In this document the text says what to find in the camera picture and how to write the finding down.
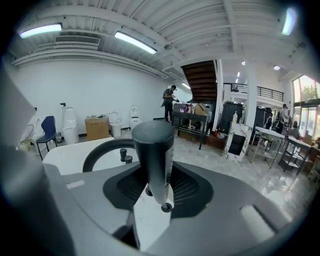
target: tree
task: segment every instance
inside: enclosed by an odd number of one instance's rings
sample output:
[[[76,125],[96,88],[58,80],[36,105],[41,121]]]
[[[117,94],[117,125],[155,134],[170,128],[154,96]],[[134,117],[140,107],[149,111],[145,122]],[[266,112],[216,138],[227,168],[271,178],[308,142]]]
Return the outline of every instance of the tree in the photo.
[[[301,100],[315,99],[317,97],[316,89],[312,86],[301,86]]]

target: toilet bowl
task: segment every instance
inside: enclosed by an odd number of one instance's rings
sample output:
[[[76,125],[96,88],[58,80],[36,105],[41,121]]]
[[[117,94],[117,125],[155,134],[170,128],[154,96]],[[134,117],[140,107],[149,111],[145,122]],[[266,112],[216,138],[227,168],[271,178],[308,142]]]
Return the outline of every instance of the toilet bowl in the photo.
[[[140,120],[140,114],[138,111],[137,106],[132,105],[130,110],[130,129],[132,130],[137,125],[141,124],[142,121]]]
[[[68,145],[79,142],[76,115],[75,110],[72,107],[67,107],[64,110],[62,135]]]
[[[31,141],[34,145],[37,145],[37,139],[40,139],[42,136],[45,135],[45,131],[44,131],[44,129],[42,129],[41,124],[42,124],[42,120],[40,118],[37,118],[35,120],[35,123],[32,123],[32,125],[34,125],[34,129],[33,129],[33,136],[32,136]],[[43,143],[39,144],[40,151],[44,150],[45,148],[46,148],[45,144],[43,144]]]
[[[117,111],[109,113],[109,124],[111,127],[111,135],[114,138],[121,136],[121,122]]]

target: window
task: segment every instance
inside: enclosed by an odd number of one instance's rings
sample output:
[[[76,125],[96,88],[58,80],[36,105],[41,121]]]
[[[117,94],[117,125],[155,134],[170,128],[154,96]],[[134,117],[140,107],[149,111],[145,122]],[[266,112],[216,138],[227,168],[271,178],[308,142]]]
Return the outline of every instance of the window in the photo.
[[[293,87],[294,102],[320,98],[320,84],[306,75],[294,80]]]
[[[306,75],[293,81],[293,89],[295,103],[320,98],[320,83]],[[320,137],[320,106],[299,105],[294,108],[293,122],[297,121],[301,136],[309,134],[314,139]]]

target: metal railing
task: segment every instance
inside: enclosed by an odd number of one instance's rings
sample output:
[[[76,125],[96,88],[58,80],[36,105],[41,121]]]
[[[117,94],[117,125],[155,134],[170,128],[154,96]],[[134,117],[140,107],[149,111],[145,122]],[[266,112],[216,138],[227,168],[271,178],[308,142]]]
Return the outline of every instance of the metal railing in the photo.
[[[248,85],[247,84],[225,82],[223,85],[230,85],[231,92],[234,92],[234,93],[242,93],[242,94],[248,93]],[[256,94],[258,96],[275,99],[275,100],[278,100],[281,102],[284,101],[284,93],[281,91],[257,86],[256,87]]]

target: bottle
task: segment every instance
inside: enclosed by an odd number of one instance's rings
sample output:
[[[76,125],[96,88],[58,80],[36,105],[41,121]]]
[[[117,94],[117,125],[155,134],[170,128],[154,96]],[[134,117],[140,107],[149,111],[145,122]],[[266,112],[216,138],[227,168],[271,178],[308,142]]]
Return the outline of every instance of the bottle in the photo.
[[[238,115],[237,115],[237,111],[234,112],[233,118],[232,118],[232,122],[233,123],[237,123],[237,119],[238,119]]]

